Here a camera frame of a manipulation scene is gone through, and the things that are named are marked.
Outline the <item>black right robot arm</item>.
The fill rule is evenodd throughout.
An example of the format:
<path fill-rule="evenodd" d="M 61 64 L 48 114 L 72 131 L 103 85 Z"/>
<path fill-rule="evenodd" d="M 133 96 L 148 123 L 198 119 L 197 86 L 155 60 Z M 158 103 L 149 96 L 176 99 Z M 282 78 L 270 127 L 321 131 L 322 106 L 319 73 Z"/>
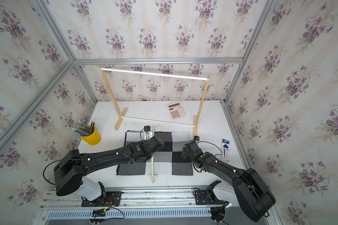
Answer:
<path fill-rule="evenodd" d="M 257 222 L 276 203 L 257 171 L 233 167 L 222 162 L 212 153 L 203 153 L 195 140 L 187 142 L 183 148 L 182 158 L 190 160 L 194 167 L 212 173 L 230 184 L 238 200 L 238 205 L 252 221 Z"/>

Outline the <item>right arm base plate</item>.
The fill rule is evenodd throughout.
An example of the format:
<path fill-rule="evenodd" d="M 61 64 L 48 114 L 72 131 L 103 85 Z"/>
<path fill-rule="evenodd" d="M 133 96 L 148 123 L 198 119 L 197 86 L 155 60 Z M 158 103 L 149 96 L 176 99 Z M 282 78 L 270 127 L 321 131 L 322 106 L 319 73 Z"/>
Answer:
<path fill-rule="evenodd" d="M 194 188 L 192 194 L 196 205 L 226 205 L 229 202 L 218 200 L 212 191 Z"/>

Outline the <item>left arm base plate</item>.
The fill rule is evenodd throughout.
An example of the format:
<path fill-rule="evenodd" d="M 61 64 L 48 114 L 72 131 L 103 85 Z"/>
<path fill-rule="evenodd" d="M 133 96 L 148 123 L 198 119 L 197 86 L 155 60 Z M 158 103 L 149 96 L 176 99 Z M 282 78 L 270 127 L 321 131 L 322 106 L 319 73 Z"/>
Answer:
<path fill-rule="evenodd" d="M 106 192 L 106 195 L 93 201 L 83 198 L 81 207 L 117 207 L 120 204 L 122 193 L 121 191 Z"/>

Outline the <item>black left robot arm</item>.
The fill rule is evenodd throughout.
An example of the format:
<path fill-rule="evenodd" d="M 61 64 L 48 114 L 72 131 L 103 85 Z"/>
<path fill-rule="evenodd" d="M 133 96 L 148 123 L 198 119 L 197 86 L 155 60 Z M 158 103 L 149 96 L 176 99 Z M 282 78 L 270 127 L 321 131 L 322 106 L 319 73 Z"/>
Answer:
<path fill-rule="evenodd" d="M 146 162 L 163 148 L 161 138 L 151 137 L 147 141 L 129 143 L 104 152 L 80 153 L 72 150 L 54 167 L 56 195 L 76 194 L 95 205 L 104 205 L 107 200 L 104 185 L 90 180 L 87 175 L 112 166 Z"/>

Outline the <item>black white checkered scarf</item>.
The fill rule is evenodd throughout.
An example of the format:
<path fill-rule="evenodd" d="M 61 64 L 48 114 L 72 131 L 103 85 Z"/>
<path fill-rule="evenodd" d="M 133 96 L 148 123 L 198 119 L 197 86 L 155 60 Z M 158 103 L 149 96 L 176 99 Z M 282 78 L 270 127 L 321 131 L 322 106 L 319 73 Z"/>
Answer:
<path fill-rule="evenodd" d="M 188 132 L 155 132 L 161 138 L 164 148 L 154 153 L 155 175 L 192 176 L 192 163 L 181 158 L 185 143 L 189 141 Z M 119 165 L 118 176 L 151 175 L 151 160 L 144 163 Z"/>

